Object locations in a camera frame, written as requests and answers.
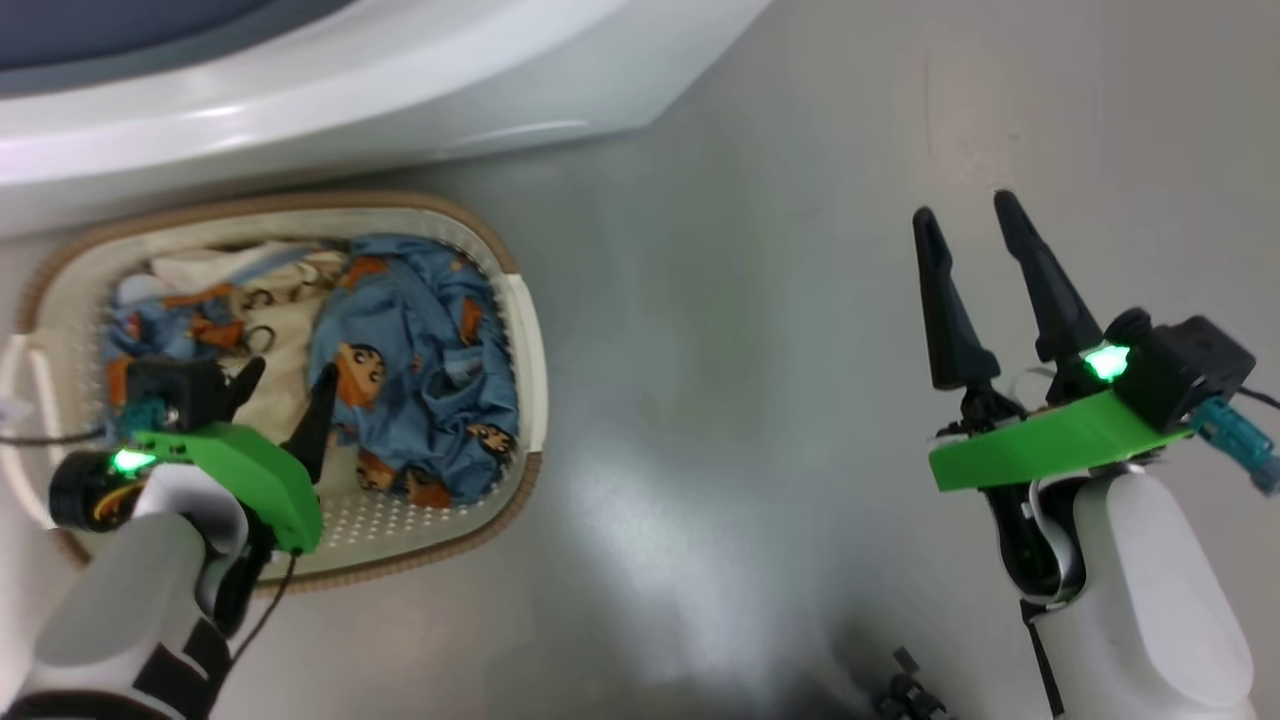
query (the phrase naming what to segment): laundry basket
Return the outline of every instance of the laundry basket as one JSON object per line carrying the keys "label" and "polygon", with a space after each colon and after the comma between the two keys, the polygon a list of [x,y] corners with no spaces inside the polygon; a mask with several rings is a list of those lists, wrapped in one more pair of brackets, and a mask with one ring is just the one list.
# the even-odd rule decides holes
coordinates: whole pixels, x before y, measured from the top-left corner
{"label": "laundry basket", "polygon": [[[479,547],[520,514],[538,480],[547,433],[547,364],[529,288],[502,240],[474,214],[439,197],[412,192],[280,195],[173,210],[91,231],[50,258],[28,282],[15,334],[0,356],[0,397],[29,395],[26,398],[38,409],[38,432],[50,437],[101,423],[106,407],[100,345],[106,307],[119,279],[154,256],[269,238],[366,233],[413,234],[448,243],[489,278],[516,377],[516,451],[483,500],[451,510],[417,507],[364,491],[355,477],[321,482],[317,495],[324,537],[316,552],[300,559],[288,589],[347,585]],[[63,553],[83,566],[108,538],[54,528],[45,502],[50,469],[70,450],[0,446],[0,468],[27,514],[50,528]],[[284,565],[269,566],[260,585],[278,583]]]}

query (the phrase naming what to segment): glowing green led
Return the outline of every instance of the glowing green led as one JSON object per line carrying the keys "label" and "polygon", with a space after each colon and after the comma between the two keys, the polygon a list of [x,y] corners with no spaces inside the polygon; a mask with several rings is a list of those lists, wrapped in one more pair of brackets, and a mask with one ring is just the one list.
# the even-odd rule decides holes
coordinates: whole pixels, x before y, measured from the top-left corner
{"label": "glowing green led", "polygon": [[119,473],[136,473],[155,461],[155,455],[124,448],[111,457],[111,466]]}
{"label": "glowing green led", "polygon": [[1100,347],[1084,356],[1089,369],[1100,380],[1110,383],[1124,374],[1129,366],[1129,348],[1123,345],[1108,345]]}

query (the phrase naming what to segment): green bracket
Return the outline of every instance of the green bracket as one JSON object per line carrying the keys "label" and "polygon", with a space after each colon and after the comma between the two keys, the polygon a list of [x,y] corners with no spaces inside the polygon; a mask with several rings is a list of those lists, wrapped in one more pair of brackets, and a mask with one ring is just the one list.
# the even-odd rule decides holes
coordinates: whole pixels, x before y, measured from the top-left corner
{"label": "green bracket", "polygon": [[137,432],[142,448],[164,462],[192,462],[271,527],[285,551],[312,552],[324,514],[306,468],[246,425],[212,423],[193,433]]}
{"label": "green bracket", "polygon": [[929,466],[942,492],[1011,486],[1120,462],[1189,434],[1157,433],[1108,389],[942,446]]}

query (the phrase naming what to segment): gray floor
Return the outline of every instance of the gray floor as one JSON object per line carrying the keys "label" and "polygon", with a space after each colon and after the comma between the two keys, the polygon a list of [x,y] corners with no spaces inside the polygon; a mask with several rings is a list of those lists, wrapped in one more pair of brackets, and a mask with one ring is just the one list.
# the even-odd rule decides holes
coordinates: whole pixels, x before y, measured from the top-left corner
{"label": "gray floor", "polygon": [[[346,183],[447,195],[506,237],[549,354],[543,480],[480,551],[288,598],[216,716],[819,717],[905,644],[961,716],[1047,717],[984,503],[932,488],[959,397],[929,388],[910,215],[938,211],[1009,375],[1034,322],[1005,184],[1100,320],[1208,314],[1280,391],[1277,20],[1266,0],[778,0],[648,131]],[[45,251],[5,249],[0,281]],[[1206,448],[1161,474],[1275,716],[1280,506]],[[70,577],[0,512],[14,647]]]}

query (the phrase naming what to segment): basket handle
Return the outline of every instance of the basket handle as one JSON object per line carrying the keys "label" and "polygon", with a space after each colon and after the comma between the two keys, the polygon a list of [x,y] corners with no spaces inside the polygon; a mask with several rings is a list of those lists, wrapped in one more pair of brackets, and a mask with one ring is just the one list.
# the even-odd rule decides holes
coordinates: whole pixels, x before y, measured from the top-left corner
{"label": "basket handle", "polygon": [[549,393],[547,389],[547,351],[543,347],[543,329],[538,324],[538,311],[534,310],[534,299],[529,295],[529,286],[525,278],[518,274],[507,275],[511,286],[512,300],[516,305],[516,319],[512,329],[516,337],[513,343],[524,347],[524,356],[527,363],[517,364],[516,373],[521,384],[529,388],[532,397],[534,413],[530,418],[529,452],[541,452],[547,441],[547,413]]}
{"label": "basket handle", "polygon": [[[60,436],[61,421],[58,416],[58,402],[54,400],[54,380],[49,359],[42,350],[32,346],[29,334],[9,336],[9,342],[5,343],[4,352],[0,354],[0,397],[15,397],[18,374],[24,360],[31,361],[36,378],[36,393],[40,400],[41,415],[45,419],[45,432],[50,437]],[[22,457],[19,448],[12,445],[0,445],[0,468],[4,469],[4,475],[9,480],[14,497],[18,498],[18,503],[37,525],[51,529],[56,525],[49,516],[45,500],[36,492],[36,487],[27,475]],[[60,448],[50,447],[50,461],[55,466],[61,461]]]}

